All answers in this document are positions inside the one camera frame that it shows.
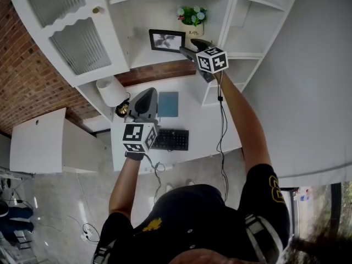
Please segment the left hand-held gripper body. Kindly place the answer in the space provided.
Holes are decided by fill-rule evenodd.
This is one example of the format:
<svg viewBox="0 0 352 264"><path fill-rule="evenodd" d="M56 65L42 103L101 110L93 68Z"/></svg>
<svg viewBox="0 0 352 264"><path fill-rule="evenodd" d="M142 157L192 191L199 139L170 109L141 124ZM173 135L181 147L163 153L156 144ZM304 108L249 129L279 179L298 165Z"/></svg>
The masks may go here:
<svg viewBox="0 0 352 264"><path fill-rule="evenodd" d="M123 127L122 145L132 153L148 153L160 129L157 119L132 117L127 117Z"/></svg>

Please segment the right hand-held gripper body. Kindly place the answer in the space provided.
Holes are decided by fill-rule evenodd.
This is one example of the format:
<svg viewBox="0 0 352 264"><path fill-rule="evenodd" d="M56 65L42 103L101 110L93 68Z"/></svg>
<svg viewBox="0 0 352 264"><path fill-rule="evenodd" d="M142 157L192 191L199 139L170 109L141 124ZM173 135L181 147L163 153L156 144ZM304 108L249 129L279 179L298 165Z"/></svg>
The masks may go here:
<svg viewBox="0 0 352 264"><path fill-rule="evenodd" d="M207 83L215 78L218 72L229 68L227 52L218 47L212 47L196 54L197 69Z"/></svg>

